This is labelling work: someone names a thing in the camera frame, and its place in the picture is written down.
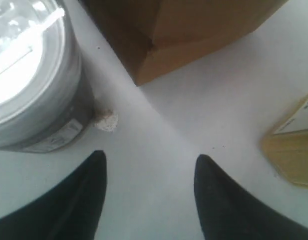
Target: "brown cardboard box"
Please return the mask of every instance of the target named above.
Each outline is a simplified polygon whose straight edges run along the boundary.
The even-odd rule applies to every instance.
[[[257,29],[287,0],[82,0],[139,86]]]

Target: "white surface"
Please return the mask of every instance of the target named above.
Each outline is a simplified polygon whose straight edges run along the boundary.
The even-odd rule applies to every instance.
[[[97,240],[202,240],[193,194],[199,153],[308,226],[308,189],[282,179],[259,150],[268,128],[308,94],[308,0],[290,0],[255,33],[141,88],[79,4],[66,3],[97,100],[120,122],[113,133],[90,128],[62,152],[0,152],[0,217],[102,149],[108,189]]]

